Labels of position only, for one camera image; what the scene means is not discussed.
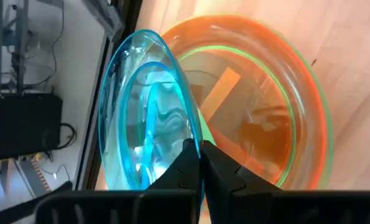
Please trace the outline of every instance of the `floor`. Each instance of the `floor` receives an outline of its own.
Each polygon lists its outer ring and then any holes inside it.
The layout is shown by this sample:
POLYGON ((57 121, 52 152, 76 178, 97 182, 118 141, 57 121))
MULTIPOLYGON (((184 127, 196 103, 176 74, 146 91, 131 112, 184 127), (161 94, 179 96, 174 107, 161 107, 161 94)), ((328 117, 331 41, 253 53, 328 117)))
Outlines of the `floor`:
MULTIPOLYGON (((35 44, 30 44, 28 50, 35 57, 28 61, 26 83, 42 80, 48 74, 45 69, 34 65, 53 68, 51 46, 62 28, 62 11, 59 7, 36 0, 29 2, 29 29, 35 34, 35 44)), ((51 79, 50 85, 55 87, 55 94, 63 100, 62 122, 70 123, 76 129, 77 139, 70 147, 54 151, 53 162, 43 163, 44 159, 42 159, 43 170, 54 173, 64 164, 69 173, 68 177, 62 168, 54 177, 42 171, 51 190, 69 179, 75 179, 104 36, 102 27, 81 1, 65 1, 64 13, 63 34, 55 46, 57 72, 51 79)), ((2 69, 9 69, 10 58, 7 56, 6 49, 2 52, 2 69)), ((0 210, 32 198, 14 167, 10 180, 12 190, 9 194, 4 193, 0 184, 0 210)))
POLYGON ((370 0, 144 1, 138 29, 162 34, 194 16, 230 13, 260 20, 315 60, 333 122, 330 189, 370 189, 370 0))

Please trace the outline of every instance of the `wooden table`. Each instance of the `wooden table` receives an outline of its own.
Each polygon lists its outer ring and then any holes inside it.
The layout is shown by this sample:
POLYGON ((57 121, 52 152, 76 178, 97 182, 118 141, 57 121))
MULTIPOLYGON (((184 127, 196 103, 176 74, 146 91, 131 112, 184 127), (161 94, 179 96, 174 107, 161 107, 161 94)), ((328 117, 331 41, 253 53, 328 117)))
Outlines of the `wooden table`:
POLYGON ((137 29, 162 34, 194 16, 239 14, 269 24, 312 63, 333 120, 329 188, 370 189, 370 0, 146 0, 137 29))

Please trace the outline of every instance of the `transparent dish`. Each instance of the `transparent dish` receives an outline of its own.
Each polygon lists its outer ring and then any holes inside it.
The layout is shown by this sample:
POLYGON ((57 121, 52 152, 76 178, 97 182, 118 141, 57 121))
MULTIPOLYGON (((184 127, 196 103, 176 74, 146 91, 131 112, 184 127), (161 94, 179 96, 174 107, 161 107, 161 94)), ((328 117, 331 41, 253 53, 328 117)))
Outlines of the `transparent dish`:
POLYGON ((108 189, 143 190, 202 131, 176 59, 151 30, 131 34, 114 53, 99 99, 99 147, 108 189))
POLYGON ((283 189, 325 188, 333 148, 321 88, 272 29, 240 16, 201 16, 162 35, 216 145, 283 189))

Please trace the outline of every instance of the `blue glass bowl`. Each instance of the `blue glass bowl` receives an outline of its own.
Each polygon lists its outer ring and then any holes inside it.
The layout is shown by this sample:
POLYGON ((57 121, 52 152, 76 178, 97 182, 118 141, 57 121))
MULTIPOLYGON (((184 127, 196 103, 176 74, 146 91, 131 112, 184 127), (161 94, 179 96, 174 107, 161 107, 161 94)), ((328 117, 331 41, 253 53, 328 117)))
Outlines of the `blue glass bowl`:
POLYGON ((143 190, 202 133, 189 84, 162 38, 130 35, 114 53, 99 99, 98 131, 109 189, 143 190))

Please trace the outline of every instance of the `black box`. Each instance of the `black box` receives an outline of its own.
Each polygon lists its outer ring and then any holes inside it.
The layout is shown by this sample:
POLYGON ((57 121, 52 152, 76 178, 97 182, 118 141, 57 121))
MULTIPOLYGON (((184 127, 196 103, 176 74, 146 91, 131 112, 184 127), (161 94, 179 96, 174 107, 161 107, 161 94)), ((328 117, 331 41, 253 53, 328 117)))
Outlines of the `black box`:
POLYGON ((55 149, 62 100, 47 93, 0 93, 0 159, 55 149))

